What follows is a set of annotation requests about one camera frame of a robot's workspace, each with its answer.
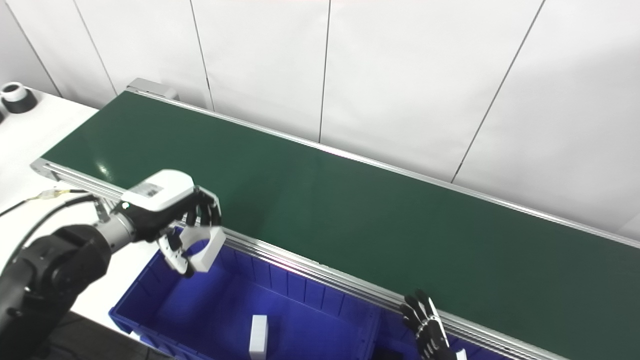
white backdrop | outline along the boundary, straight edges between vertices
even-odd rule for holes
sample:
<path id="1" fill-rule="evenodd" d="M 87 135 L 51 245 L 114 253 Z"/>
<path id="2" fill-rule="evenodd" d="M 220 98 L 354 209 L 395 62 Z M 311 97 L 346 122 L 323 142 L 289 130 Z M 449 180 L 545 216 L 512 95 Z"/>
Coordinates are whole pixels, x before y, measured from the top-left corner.
<path id="1" fill-rule="evenodd" d="M 27 86 L 60 95 L 4 3 L 0 3 L 0 34 L 0 85 L 20 81 Z"/>
<path id="2" fill-rule="evenodd" d="M 68 99 L 100 107 L 143 77 L 197 106 L 640 239 L 635 0 L 546 0 L 533 25 L 541 0 L 8 4 L 20 27 L 0 28 L 24 32 L 37 57 L 12 46 L 38 86 L 51 90 L 43 65 Z M 0 60 L 0 74 L 24 76 Z"/>

blue plastic bin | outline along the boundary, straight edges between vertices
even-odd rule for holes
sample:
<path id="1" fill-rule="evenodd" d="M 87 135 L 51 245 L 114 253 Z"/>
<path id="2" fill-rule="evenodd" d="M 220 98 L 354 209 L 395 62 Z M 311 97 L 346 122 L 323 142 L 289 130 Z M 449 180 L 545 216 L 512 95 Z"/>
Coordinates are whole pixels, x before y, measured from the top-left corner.
<path id="1" fill-rule="evenodd" d="M 190 279 L 156 254 L 109 315 L 177 359 L 249 359 L 253 315 L 268 316 L 268 360 L 420 359 L 399 314 L 226 246 Z M 503 359 L 450 339 L 469 359 Z"/>

white rectangular block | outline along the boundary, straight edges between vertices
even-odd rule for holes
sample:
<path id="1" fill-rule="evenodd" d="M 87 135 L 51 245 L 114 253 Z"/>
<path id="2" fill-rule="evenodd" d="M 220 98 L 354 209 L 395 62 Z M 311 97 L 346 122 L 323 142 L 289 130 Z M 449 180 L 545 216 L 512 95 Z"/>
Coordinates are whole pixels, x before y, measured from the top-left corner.
<path id="1" fill-rule="evenodd" d="M 252 360 L 266 360 L 267 336 L 269 324 L 266 315 L 254 315 L 251 322 L 251 337 L 249 339 L 249 357 Z"/>

white ring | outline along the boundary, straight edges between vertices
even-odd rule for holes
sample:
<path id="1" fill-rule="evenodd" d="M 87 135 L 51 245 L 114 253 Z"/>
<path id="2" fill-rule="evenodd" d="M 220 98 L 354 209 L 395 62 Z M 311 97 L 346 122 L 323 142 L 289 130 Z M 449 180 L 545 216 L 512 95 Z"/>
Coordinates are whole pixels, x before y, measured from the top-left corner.
<path id="1" fill-rule="evenodd" d="M 15 89 L 11 89 L 5 92 L 5 89 L 9 86 L 16 86 Z M 6 83 L 0 88 L 0 97 L 8 102 L 18 102 L 25 97 L 27 97 L 27 89 L 24 88 L 24 85 L 17 81 L 12 81 L 10 83 Z"/>

green conveyor belt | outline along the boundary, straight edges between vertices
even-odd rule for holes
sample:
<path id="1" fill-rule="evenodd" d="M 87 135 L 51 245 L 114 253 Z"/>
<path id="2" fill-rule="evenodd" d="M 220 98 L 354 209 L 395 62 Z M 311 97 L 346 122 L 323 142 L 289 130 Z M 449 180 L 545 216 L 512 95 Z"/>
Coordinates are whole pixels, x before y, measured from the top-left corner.
<path id="1" fill-rule="evenodd" d="M 637 359 L 640 250 L 124 92 L 43 158 L 128 188 L 176 168 L 225 227 L 570 359 Z"/>

